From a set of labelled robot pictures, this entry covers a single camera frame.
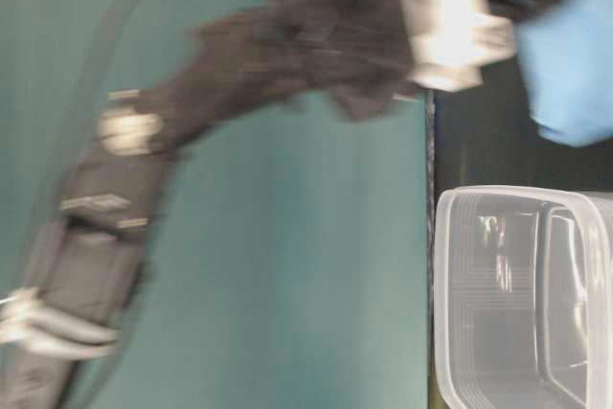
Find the teal wall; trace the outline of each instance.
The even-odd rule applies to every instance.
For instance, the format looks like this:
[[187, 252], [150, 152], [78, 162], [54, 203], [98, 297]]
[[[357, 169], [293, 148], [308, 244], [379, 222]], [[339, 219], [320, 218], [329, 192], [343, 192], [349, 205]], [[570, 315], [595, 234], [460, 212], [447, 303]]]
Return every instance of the teal wall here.
[[[0, 0], [6, 267], [109, 2]], [[171, 72], [193, 26], [258, 2], [141, 0], [95, 106]], [[135, 340], [94, 407], [426, 407], [423, 107], [351, 125], [305, 100], [192, 148]]]

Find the blue towel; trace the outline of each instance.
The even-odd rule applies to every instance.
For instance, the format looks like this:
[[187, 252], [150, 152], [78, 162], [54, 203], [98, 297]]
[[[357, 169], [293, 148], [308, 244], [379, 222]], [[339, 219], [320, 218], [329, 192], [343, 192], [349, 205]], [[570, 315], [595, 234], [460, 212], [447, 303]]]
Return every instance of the blue towel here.
[[517, 37], [541, 135], [574, 147], [613, 136], [613, 0], [567, 0]]

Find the clear plastic container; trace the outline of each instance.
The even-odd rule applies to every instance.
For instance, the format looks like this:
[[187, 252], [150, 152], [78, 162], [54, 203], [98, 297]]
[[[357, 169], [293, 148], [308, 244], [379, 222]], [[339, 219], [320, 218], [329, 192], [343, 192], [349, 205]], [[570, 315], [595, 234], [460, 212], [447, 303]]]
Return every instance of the clear plastic container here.
[[442, 195], [435, 350], [452, 409], [613, 408], [612, 235], [606, 195]]

